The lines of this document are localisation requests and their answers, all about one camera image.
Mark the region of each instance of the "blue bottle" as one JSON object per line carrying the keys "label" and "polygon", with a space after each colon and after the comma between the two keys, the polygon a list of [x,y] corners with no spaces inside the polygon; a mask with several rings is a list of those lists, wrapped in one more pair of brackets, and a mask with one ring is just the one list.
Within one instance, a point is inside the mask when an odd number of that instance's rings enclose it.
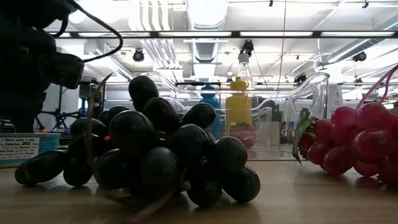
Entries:
{"label": "blue bottle", "polygon": [[[212,87],[209,83],[205,85],[205,87],[202,88],[202,90],[214,90],[215,88]],[[211,106],[214,107],[216,110],[216,119],[214,120],[213,124],[210,126],[210,131],[214,135],[216,139],[219,139],[221,137],[221,118],[220,118],[220,111],[218,110],[220,108],[220,103],[216,99],[216,95],[214,93],[202,93],[201,94],[202,99],[199,101],[199,103],[208,103]]]}

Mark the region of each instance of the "yellow bottle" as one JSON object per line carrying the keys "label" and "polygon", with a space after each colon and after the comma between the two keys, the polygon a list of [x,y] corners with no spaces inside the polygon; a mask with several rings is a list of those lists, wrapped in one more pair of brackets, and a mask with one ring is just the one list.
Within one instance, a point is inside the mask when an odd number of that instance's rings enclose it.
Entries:
{"label": "yellow bottle", "polygon": [[[236,81],[231,83],[232,90],[246,90],[248,82],[236,77]],[[239,123],[251,125],[251,99],[245,93],[233,93],[226,99],[226,134],[229,135],[231,128]]]}

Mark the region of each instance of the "wooden table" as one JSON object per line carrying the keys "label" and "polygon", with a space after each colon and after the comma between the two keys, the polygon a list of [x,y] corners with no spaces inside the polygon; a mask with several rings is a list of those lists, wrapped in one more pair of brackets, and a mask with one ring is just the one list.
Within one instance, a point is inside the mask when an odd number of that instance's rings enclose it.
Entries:
{"label": "wooden table", "polygon": [[[227,195],[200,209],[185,194],[174,197],[145,223],[398,223],[398,190],[351,170],[329,177],[310,163],[249,162],[262,185],[258,197],[238,205]],[[0,169],[0,223],[120,223],[131,209],[104,198],[94,180],[73,189],[62,179],[25,188],[14,169]]]}

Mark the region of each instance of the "nutrition label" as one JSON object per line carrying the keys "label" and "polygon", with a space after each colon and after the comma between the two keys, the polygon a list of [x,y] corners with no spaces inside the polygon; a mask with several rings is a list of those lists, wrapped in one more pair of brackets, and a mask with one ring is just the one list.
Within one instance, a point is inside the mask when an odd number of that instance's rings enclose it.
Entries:
{"label": "nutrition label", "polygon": [[39,153],[40,138],[0,138],[0,161],[30,159]]}

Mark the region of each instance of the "grape bunch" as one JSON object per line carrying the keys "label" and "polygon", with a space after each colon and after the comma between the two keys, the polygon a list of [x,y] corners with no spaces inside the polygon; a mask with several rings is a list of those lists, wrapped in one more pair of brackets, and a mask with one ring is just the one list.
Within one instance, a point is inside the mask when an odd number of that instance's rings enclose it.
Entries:
{"label": "grape bunch", "polygon": [[386,185],[398,184],[398,115],[380,103],[357,110],[337,108],[331,119],[320,119],[314,134],[305,133],[299,147],[308,160],[331,175],[354,169],[365,177],[378,175]]}
{"label": "grape bunch", "polygon": [[[131,197],[148,200],[173,189],[186,190],[200,207],[218,202],[222,189],[239,203],[257,196],[261,184],[246,165],[245,145],[232,136],[216,140],[208,130],[216,118],[211,105],[196,104],[181,118],[146,76],[133,78],[129,93],[135,111],[115,106],[91,121],[91,150],[96,158],[93,172],[102,188],[123,189]],[[70,128],[74,137],[68,149],[28,160],[16,170],[16,180],[32,185],[63,171],[68,184],[86,184],[93,175],[87,162],[86,124],[86,118],[76,120]],[[41,159],[46,154],[60,154],[62,159],[46,158],[50,162],[46,165]],[[39,169],[31,168],[33,162]],[[46,169],[53,170],[51,176],[36,178]]]}

